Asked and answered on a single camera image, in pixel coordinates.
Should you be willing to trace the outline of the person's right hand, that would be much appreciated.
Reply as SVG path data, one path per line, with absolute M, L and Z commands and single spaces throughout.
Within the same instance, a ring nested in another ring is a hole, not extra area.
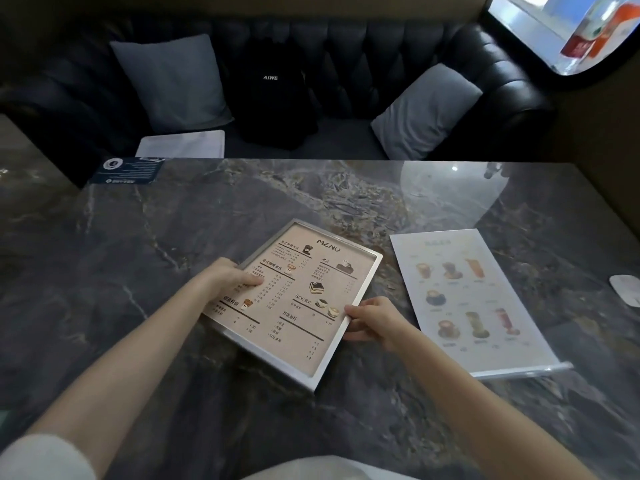
M 403 346 L 412 328 L 411 323 L 396 309 L 389 298 L 378 296 L 366 300 L 380 300 L 380 318 L 377 321 L 353 321 L 346 315 L 349 318 L 349 324 L 343 340 L 377 341 L 389 352 L 404 355 Z

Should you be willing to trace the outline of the person's left hand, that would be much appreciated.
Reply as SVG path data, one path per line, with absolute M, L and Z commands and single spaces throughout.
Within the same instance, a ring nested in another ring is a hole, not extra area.
M 231 288 L 232 269 L 240 268 L 230 259 L 220 257 L 189 281 L 189 310 L 192 313 L 202 312 L 206 304 L 234 289 Z

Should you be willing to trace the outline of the silver framed beige menu board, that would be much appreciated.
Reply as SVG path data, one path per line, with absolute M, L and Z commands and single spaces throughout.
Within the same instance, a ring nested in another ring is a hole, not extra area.
M 233 343 L 313 393 L 382 262 L 381 253 L 293 219 L 241 263 L 260 276 L 204 315 Z

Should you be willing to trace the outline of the person's right forearm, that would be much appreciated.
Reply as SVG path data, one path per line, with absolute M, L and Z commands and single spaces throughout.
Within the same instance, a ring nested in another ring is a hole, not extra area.
M 597 480 L 562 444 L 407 322 L 388 336 L 449 427 L 492 480 Z

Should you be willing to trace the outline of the person's left forearm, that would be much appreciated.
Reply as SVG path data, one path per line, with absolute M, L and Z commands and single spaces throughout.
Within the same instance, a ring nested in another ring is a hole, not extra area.
M 82 373 L 28 430 L 54 435 L 87 456 L 116 451 L 196 324 L 208 291 L 181 288 Z

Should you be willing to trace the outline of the white drinks menu acrylic stand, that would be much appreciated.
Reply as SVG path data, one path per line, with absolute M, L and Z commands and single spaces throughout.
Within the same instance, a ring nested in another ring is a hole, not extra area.
M 553 352 L 477 229 L 390 240 L 420 330 L 475 379 L 573 368 Z

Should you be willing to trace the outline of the white sheet on sofa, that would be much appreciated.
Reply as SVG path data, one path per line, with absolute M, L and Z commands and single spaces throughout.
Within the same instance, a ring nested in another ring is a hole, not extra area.
M 223 159 L 225 131 L 147 136 L 140 140 L 138 159 Z

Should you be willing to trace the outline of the person's white clothing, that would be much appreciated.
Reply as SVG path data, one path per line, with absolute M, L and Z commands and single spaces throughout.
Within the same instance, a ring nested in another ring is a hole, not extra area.
M 261 470 L 242 480 L 418 480 L 339 456 L 300 458 Z

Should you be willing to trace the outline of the dark blue table sticker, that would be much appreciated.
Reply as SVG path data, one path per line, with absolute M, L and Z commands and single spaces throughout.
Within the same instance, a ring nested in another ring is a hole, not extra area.
M 145 185 L 155 181 L 164 159 L 112 157 L 100 163 L 88 184 Z

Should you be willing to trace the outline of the black backpack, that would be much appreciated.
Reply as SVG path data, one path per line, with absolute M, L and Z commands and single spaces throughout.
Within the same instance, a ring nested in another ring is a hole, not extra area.
M 229 106 L 242 138 L 294 150 L 316 133 L 316 110 L 290 45 L 252 40 L 230 67 Z

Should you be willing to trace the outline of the light grey cushion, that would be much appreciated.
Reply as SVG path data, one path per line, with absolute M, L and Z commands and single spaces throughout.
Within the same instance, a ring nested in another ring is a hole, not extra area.
M 371 129 L 389 160 L 424 160 L 450 136 L 483 94 L 462 74 L 439 63 L 373 119 Z

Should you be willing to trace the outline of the large grey square cushion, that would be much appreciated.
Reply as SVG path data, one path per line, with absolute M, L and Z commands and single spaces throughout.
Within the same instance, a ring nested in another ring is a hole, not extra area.
M 156 134 L 210 130 L 233 122 L 207 34 L 162 43 L 111 41 Z

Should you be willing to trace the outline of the black tufted leather sofa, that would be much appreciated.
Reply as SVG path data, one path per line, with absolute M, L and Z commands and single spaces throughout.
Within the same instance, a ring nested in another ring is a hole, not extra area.
M 528 74 L 476 23 L 205 17 L 132 12 L 76 23 L 34 76 L 0 93 L 0 114 L 76 186 L 111 157 L 133 157 L 153 135 L 139 97 L 109 46 L 206 34 L 228 90 L 229 70 L 261 39 L 292 47 L 306 77 L 319 131 L 292 152 L 245 143 L 225 128 L 240 159 L 375 160 L 386 156 L 368 121 L 439 63 L 482 91 L 428 156 L 436 161 L 533 161 L 556 110 Z

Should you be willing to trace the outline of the small white object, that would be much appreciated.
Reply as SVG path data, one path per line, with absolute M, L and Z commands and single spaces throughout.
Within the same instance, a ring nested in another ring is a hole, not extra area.
M 629 274 L 618 274 L 610 276 L 609 282 L 626 305 L 640 308 L 640 278 Z

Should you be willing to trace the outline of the person's white sleeve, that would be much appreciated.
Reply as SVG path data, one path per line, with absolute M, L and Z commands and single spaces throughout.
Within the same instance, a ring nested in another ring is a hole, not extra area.
M 84 454 L 58 436 L 23 436 L 0 453 L 0 480 L 95 479 Z

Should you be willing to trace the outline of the black framed window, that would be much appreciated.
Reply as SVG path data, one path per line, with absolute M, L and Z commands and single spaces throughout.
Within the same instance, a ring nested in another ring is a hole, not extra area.
M 487 0 L 481 23 L 552 91 L 594 86 L 640 54 L 640 0 Z

